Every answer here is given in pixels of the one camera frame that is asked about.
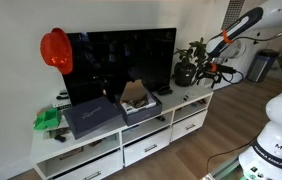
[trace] drawer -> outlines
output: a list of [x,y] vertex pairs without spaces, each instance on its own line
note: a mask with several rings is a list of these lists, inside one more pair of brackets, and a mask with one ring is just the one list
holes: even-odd
[[106,176],[122,169],[122,153],[117,151],[91,164],[76,169],[64,176],[56,178],[57,180],[96,180],[103,179]]
[[207,110],[200,112],[194,116],[191,116],[181,122],[178,122],[172,126],[171,142],[179,139],[180,137],[200,128],[204,122]]
[[158,134],[124,148],[125,166],[164,148],[169,145],[172,129],[166,129]]

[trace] tv screen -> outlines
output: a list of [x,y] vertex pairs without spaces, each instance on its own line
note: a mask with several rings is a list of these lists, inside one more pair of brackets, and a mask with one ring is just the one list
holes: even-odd
[[73,71],[63,79],[73,106],[106,93],[116,101],[128,81],[150,91],[169,86],[176,28],[68,33]]

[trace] gray bin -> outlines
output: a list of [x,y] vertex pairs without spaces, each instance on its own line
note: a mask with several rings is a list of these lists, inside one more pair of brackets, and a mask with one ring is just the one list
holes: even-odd
[[247,79],[253,82],[263,81],[279,54],[270,49],[260,51],[249,68]]

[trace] wooden floor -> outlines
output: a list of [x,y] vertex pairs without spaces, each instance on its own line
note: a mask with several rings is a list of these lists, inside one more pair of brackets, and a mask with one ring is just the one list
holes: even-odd
[[[235,149],[253,139],[268,122],[266,103],[282,92],[282,81],[266,78],[261,83],[245,80],[215,91],[200,130],[109,176],[109,180],[200,179],[207,159]],[[209,171],[240,151],[213,158]],[[40,179],[33,170],[12,180]]]

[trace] plant pot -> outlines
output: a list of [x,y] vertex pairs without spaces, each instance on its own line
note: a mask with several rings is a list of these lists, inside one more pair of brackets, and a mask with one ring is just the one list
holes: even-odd
[[190,86],[195,75],[195,67],[191,63],[183,66],[181,62],[178,62],[174,66],[175,84],[181,87]]

